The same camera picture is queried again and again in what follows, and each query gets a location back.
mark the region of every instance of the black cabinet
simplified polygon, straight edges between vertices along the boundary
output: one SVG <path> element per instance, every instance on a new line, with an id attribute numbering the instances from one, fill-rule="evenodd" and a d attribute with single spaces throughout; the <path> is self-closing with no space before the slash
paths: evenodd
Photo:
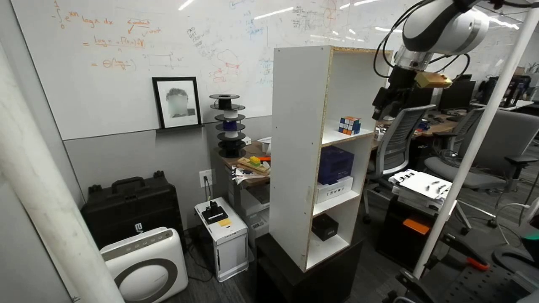
<path id="1" fill-rule="evenodd" d="M 362 242 L 325 259 L 306 273 L 266 234 L 256 239 L 257 249 L 257 299 L 338 303 L 348 298 L 359 262 Z"/>

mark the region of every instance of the whiteboard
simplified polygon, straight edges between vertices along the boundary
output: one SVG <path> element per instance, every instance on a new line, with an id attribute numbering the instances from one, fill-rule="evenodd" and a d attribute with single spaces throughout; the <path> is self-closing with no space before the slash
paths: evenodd
<path id="1" fill-rule="evenodd" d="M 210 94 L 239 94 L 242 114 L 268 116 L 274 47 L 372 49 L 412 3 L 12 0 L 64 140 L 156 129 L 151 77 L 197 77 L 202 123 L 215 116 Z"/>

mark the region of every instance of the stacked containers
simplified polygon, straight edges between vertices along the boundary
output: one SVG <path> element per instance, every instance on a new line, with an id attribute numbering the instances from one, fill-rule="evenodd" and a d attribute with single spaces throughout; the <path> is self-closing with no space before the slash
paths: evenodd
<path id="1" fill-rule="evenodd" d="M 246 134 L 241 133 L 246 126 L 241 124 L 241 119 L 244 119 L 244 114 L 237 114 L 237 111 L 244 109 L 246 106 L 232 104 L 232 99 L 237 99 L 237 94 L 212 94 L 209 96 L 215 99 L 212 104 L 214 109 L 222 111 L 222 114 L 217 114 L 215 119 L 220 121 L 215 128 L 222 133 L 217 134 L 219 138 L 219 155 L 225 158 L 239 158 L 246 155 L 244 151 L 244 138 Z"/>

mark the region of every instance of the gray wall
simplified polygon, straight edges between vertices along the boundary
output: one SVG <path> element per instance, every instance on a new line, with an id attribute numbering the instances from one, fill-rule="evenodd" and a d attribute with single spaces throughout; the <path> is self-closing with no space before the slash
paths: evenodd
<path id="1" fill-rule="evenodd" d="M 269 136 L 271 118 L 244 119 L 251 138 Z M 140 131 L 65 141 L 76 175 L 87 195 L 87 187 L 109 187 L 126 177 L 151 177 L 163 170 L 175 185 L 183 227 L 200 224 L 193 217 L 193 205 L 204 202 L 205 192 L 198 183 L 198 172 L 214 168 L 217 146 L 215 123 L 202 128 L 178 128 L 166 131 Z M 225 185 L 217 183 L 215 195 L 224 195 Z"/>
<path id="2" fill-rule="evenodd" d="M 0 172 L 0 301 L 70 301 L 35 229 Z"/>
<path id="3" fill-rule="evenodd" d="M 52 153 L 55 165 L 59 166 L 74 200 L 81 204 L 82 195 L 76 182 L 76 175 L 70 168 L 64 143 L 55 128 L 49 103 L 40 87 L 30 54 L 8 0 L 0 0 L 0 45 L 12 64 L 12 71 L 18 81 L 18 86 L 22 87 L 23 97 L 27 99 L 27 104 Z"/>

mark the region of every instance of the power outlet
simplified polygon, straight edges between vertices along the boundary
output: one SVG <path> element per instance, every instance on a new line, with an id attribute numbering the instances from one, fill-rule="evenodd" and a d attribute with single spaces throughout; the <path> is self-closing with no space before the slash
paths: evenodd
<path id="1" fill-rule="evenodd" d="M 198 178 L 200 178 L 200 187 L 214 185 L 214 170 L 200 170 Z"/>

